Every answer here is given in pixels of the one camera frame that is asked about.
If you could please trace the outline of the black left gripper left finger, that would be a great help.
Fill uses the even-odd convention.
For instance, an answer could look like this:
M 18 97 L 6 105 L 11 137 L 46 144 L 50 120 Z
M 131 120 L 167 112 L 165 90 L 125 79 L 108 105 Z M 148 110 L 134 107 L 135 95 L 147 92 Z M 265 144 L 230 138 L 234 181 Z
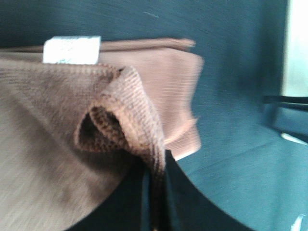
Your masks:
M 112 194 L 69 231 L 148 231 L 149 172 L 133 166 Z

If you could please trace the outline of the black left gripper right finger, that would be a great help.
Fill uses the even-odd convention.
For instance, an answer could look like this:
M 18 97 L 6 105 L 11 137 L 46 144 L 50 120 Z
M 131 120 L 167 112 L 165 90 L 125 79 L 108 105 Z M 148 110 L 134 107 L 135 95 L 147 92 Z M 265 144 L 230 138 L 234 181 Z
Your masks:
M 163 230 L 249 231 L 206 198 L 188 179 L 166 150 L 163 185 Z

